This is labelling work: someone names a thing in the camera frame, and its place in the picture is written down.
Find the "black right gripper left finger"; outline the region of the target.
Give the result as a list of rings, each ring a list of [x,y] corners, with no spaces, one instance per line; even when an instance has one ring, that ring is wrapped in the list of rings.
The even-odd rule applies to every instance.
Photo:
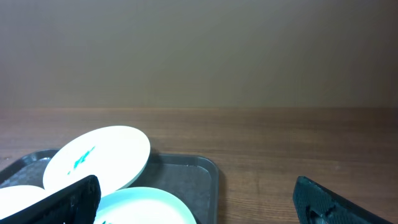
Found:
[[[89,175],[1,220],[1,224],[93,224],[101,200],[97,176]]]

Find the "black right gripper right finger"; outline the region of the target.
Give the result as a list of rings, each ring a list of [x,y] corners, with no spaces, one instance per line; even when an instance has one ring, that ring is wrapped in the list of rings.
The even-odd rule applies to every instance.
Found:
[[[392,224],[305,176],[297,178],[293,202],[300,224]]]

